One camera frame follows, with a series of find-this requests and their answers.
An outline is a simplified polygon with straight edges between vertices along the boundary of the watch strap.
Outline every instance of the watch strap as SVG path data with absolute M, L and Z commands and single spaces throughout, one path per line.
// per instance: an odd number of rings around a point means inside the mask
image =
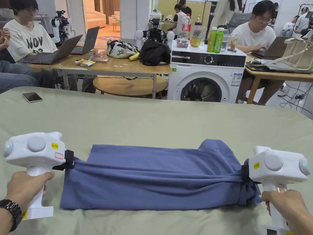
M 4 199 L 0 201 L 0 208 L 6 209 L 11 213 L 13 217 L 13 225 L 10 232 L 13 232 L 22 221 L 22 211 L 20 206 L 12 200 Z

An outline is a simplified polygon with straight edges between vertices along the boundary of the black hair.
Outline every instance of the black hair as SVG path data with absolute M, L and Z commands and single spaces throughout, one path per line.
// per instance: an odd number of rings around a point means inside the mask
M 242 0 L 237 0 L 237 2 L 238 2 L 239 10 L 242 11 Z M 230 3 L 230 10 L 235 11 L 236 9 L 235 0 L 229 0 L 229 3 Z
M 38 3 L 36 0 L 9 0 L 10 7 L 14 15 L 18 14 L 21 10 L 38 10 Z
M 266 12 L 269 12 L 272 17 L 275 13 L 275 8 L 276 7 L 272 1 L 261 1 L 254 6 L 252 14 L 255 16 L 262 16 Z
M 304 11 L 304 12 L 309 12 L 309 11 L 310 11 L 310 9 L 309 9 L 308 7 L 303 7 L 303 8 L 301 9 L 301 11 Z
M 181 10 L 182 10 L 182 5 L 176 4 L 175 7 L 174 7 L 174 10 L 175 10 L 175 9 L 178 9 L 178 10 L 181 11 Z
M 182 5 L 182 6 L 185 5 L 186 4 L 186 0 L 180 0 L 179 4 Z

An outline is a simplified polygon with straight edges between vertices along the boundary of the human hand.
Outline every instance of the human hand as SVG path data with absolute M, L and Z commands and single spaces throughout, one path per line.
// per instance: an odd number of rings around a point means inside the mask
M 5 37 L 0 37 L 0 50 L 3 50 L 9 46 L 9 40 Z
M 298 216 L 308 216 L 310 213 L 303 201 L 301 193 L 295 190 L 286 192 L 263 192 L 262 201 L 266 202 L 267 210 L 270 213 L 269 202 L 278 210 L 278 212 L 289 222 L 294 223 Z
M 252 51 L 259 51 L 261 49 L 267 50 L 267 47 L 260 44 L 260 45 L 255 46 Z
M 2 32 L 1 32 L 1 36 L 2 37 L 6 37 L 8 40 L 10 40 L 11 34 L 10 34 L 9 29 L 3 29 Z
M 46 182 L 53 179 L 53 177 L 53 172 L 46 172 L 39 176 L 30 176 L 24 171 L 15 172 L 7 185 L 8 191 L 5 199 L 16 202 L 22 213 L 24 213 L 32 199 L 45 186 Z

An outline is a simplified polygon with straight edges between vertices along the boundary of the sofa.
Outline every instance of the sofa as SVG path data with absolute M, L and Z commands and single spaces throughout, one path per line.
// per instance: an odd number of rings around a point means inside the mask
M 114 15 L 109 16 L 109 25 L 113 25 L 113 23 L 115 23 L 116 20 L 118 21 L 121 20 L 119 11 L 115 11 Z
M 87 21 L 87 27 L 89 29 L 98 27 L 104 28 L 106 25 L 106 15 L 103 13 L 100 13 L 98 11 L 92 11 L 87 10 L 85 12 L 86 14 L 86 21 Z

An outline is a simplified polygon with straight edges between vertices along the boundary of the smartphone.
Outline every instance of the smartphone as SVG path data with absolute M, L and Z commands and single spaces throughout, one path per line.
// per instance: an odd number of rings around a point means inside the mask
M 24 98 L 28 103 L 36 103 L 42 101 L 42 98 L 36 92 L 24 93 Z

